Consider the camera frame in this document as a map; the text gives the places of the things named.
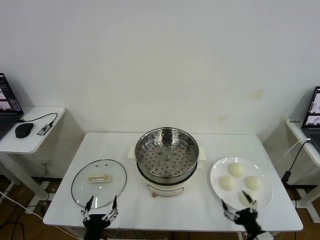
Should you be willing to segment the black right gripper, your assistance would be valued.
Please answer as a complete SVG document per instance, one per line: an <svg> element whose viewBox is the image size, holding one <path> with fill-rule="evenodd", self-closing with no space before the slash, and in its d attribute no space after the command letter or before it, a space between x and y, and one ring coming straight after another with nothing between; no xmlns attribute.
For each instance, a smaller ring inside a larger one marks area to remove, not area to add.
<svg viewBox="0 0 320 240"><path fill-rule="evenodd" d="M242 225L248 234L260 234L263 232L261 226L257 223L258 211L257 200L251 192L241 191L241 202L248 208L236 211L235 214L229 211L227 204L221 199L224 216L237 225Z"/></svg>

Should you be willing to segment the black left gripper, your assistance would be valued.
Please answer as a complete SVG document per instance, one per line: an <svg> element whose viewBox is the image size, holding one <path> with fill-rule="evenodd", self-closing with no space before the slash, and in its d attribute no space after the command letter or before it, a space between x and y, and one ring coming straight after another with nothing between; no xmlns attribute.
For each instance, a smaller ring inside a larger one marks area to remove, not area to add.
<svg viewBox="0 0 320 240"><path fill-rule="evenodd" d="M102 236L103 229L110 226L119 214L117 195L115 195L111 210L108 214L90 214L94 196L85 204L84 209L81 210L83 215L82 223L86 228L84 240L99 240Z"/></svg>

